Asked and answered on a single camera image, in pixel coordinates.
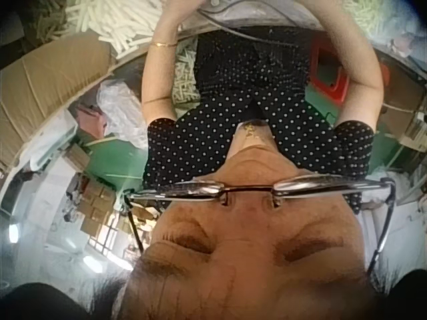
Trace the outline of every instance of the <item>green floor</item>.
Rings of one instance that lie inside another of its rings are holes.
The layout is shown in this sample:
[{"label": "green floor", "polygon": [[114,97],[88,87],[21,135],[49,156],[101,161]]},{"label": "green floor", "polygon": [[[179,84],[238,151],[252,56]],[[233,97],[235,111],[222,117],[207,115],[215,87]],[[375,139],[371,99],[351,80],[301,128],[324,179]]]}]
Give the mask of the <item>green floor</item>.
[{"label": "green floor", "polygon": [[[85,143],[94,140],[82,130],[77,135]],[[116,191],[139,188],[147,162],[145,151],[120,140],[98,143],[88,148],[91,150],[91,160],[86,172],[111,183]]]}]

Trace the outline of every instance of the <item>cardboard box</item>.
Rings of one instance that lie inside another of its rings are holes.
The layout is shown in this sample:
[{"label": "cardboard box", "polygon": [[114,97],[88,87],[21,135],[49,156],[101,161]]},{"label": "cardboard box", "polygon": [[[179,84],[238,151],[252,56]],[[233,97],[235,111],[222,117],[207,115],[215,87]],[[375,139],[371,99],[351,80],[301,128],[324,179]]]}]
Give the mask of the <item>cardboard box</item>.
[{"label": "cardboard box", "polygon": [[113,201],[107,201],[100,197],[96,197],[95,200],[93,200],[92,206],[101,211],[113,211]]},{"label": "cardboard box", "polygon": [[153,215],[149,211],[139,207],[133,207],[132,214],[141,220],[153,219]]},{"label": "cardboard box", "polygon": [[103,188],[104,186],[102,183],[94,179],[90,179],[89,183],[86,186],[85,193],[91,193],[92,195],[99,197],[101,195]]},{"label": "cardboard box", "polygon": [[127,217],[120,216],[116,228],[122,230],[124,233],[127,233],[129,235],[133,234],[132,227]]},{"label": "cardboard box", "polygon": [[113,66],[110,46],[92,32],[50,42],[1,70],[0,164],[10,171],[43,126]]},{"label": "cardboard box", "polygon": [[102,189],[100,197],[103,200],[114,202],[115,201],[115,192],[110,188],[104,187]]},{"label": "cardboard box", "polygon": [[84,201],[92,204],[96,198],[96,195],[94,195],[92,192],[90,192],[86,189],[85,192],[83,192],[83,195],[81,197]]},{"label": "cardboard box", "polygon": [[111,211],[101,211],[99,209],[94,209],[91,218],[102,225],[106,225],[110,215]]},{"label": "cardboard box", "polygon": [[91,158],[81,147],[74,144],[71,146],[70,150],[64,154],[64,159],[72,168],[74,168],[74,170],[77,172],[83,172]]},{"label": "cardboard box", "polygon": [[85,217],[81,224],[80,231],[96,238],[101,231],[101,224],[90,217]]},{"label": "cardboard box", "polygon": [[77,210],[89,218],[92,216],[92,213],[93,213],[92,205],[83,199],[80,201],[79,206],[77,207]]}]

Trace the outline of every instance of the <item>polka dot shirt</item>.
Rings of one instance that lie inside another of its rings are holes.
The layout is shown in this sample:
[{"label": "polka dot shirt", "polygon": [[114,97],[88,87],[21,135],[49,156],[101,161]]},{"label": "polka dot shirt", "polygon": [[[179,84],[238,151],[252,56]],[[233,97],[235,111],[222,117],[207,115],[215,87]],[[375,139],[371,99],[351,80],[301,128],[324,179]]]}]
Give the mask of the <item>polka dot shirt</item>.
[{"label": "polka dot shirt", "polygon": [[[257,27],[249,32],[301,43],[307,31]],[[358,121],[332,128],[304,99],[308,67],[304,45],[260,46],[222,31],[199,37],[195,78],[201,103],[176,122],[158,119],[150,124],[143,187],[189,181],[218,170],[238,124],[248,120],[253,108],[270,126],[280,153],[297,167],[364,178],[373,130]],[[358,213],[361,196],[348,195],[346,200]],[[167,203],[159,205],[160,210],[165,207]]]}]

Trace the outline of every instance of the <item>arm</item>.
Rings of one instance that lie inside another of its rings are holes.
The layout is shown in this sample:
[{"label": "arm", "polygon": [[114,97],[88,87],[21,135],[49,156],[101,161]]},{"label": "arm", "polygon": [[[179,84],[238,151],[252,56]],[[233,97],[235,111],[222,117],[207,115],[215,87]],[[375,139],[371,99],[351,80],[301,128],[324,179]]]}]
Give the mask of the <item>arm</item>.
[{"label": "arm", "polygon": [[384,85],[378,59],[352,16],[339,0],[298,0],[323,25],[334,44],[340,61],[350,77],[343,109],[336,125],[357,120],[374,132],[384,98]]},{"label": "arm", "polygon": [[[153,43],[177,43],[178,25],[189,17],[203,0],[169,0],[153,35]],[[142,114],[149,125],[156,119],[176,120],[171,101],[175,71],[175,49],[150,45],[142,76]]]}]

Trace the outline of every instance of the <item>eyeglasses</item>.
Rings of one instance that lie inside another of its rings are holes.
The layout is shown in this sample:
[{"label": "eyeglasses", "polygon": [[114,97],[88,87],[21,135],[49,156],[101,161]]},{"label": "eyeglasses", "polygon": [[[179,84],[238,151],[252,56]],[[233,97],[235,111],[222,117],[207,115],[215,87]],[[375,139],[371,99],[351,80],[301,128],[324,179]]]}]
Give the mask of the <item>eyeglasses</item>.
[{"label": "eyeglasses", "polygon": [[[386,220],[378,241],[378,246],[368,268],[368,274],[371,274],[381,251],[384,248],[396,199],[395,182],[389,178],[381,179],[381,181],[357,181],[341,175],[313,174],[286,179],[273,185],[246,186],[228,186],[224,183],[218,183],[215,181],[188,181],[173,185],[164,185],[157,189],[144,190],[139,193],[131,193],[125,196],[125,202],[130,208],[135,205],[136,201],[141,200],[192,202],[220,200],[222,205],[228,205],[229,193],[263,191],[270,192],[272,194],[274,207],[279,207],[282,204],[283,199],[301,199],[334,194],[347,195],[351,193],[389,188],[390,195],[387,200],[385,200],[385,204],[388,206]],[[128,217],[131,222],[134,235],[137,238],[139,250],[143,252],[143,247],[139,237],[137,236],[136,227],[130,211],[128,213]]]}]

